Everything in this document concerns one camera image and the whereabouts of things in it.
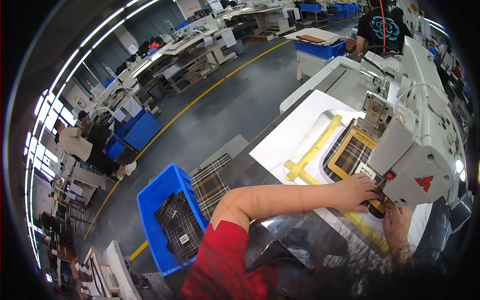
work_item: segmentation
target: fabric label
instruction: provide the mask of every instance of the fabric label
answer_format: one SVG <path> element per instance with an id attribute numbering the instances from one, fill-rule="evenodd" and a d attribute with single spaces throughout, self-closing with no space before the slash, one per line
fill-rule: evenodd
<path id="1" fill-rule="evenodd" d="M 185 244 L 186 242 L 188 242 L 189 240 L 190 239 L 188 238 L 188 235 L 186 233 L 180 237 L 180 243 L 182 245 Z"/>
<path id="2" fill-rule="evenodd" d="M 355 174 L 357 173 L 365 173 L 370 179 L 373 179 L 373 180 L 375 179 L 375 176 L 376 176 L 375 172 L 362 162 L 359 163 L 359 166 L 355 171 Z"/>

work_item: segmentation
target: black t-shirt with flower print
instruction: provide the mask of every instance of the black t-shirt with flower print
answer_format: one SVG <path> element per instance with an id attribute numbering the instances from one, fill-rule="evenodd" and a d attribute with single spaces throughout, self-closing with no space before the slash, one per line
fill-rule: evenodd
<path id="1" fill-rule="evenodd" d="M 400 20 L 396 20 L 388 11 L 384 10 L 385 16 L 385 45 L 395 50 L 403 50 L 405 36 L 412 37 L 408 27 Z M 382 21 L 382 10 L 376 8 L 363 15 L 359 20 L 358 36 L 365 38 L 371 45 L 384 44 L 384 24 Z M 383 52 L 378 48 L 373 50 L 376 54 Z"/>

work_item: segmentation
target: red logo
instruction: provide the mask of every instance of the red logo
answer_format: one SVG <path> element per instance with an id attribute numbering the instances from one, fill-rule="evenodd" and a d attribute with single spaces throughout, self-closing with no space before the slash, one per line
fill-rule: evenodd
<path id="1" fill-rule="evenodd" d="M 425 192 L 428 192 L 428 189 L 430 188 L 430 182 L 433 180 L 433 175 L 427 176 L 424 178 L 416 178 L 415 181 L 423 187 L 423 190 Z"/>

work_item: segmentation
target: factory floor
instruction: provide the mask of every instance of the factory floor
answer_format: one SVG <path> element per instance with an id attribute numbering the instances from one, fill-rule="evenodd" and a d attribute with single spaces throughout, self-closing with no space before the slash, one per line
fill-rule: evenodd
<path id="1" fill-rule="evenodd" d="M 346 20 L 323 29 L 350 36 L 350 28 L 357 22 Z M 90 246 L 103 253 L 117 240 L 131 248 L 123 255 L 135 256 L 132 271 L 158 272 L 145 243 L 138 192 L 170 163 L 190 173 L 236 135 L 250 142 L 279 115 L 280 103 L 300 86 L 294 43 L 278 38 L 244 42 L 243 47 L 244 53 L 236 60 L 222 64 L 227 79 L 216 71 L 181 96 L 165 96 L 151 106 L 162 110 L 158 119 L 163 132 L 140 155 L 131 176 L 118 184 L 108 182 L 107 191 L 95 193 L 85 213 L 95 222 L 90 229 L 85 224 L 77 230 L 85 236 L 85 240 L 77 236 L 79 260 Z M 136 157 L 127 153 L 127 163 Z"/>

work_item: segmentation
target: red cable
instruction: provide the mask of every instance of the red cable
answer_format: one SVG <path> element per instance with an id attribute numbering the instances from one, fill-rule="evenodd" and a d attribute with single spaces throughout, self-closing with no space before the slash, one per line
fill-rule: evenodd
<path id="1" fill-rule="evenodd" d="M 380 9 L 382 10 L 382 20 L 384 22 L 384 46 L 386 46 L 386 44 L 385 44 L 385 16 L 384 16 L 384 6 L 382 5 L 382 0 L 380 0 Z"/>

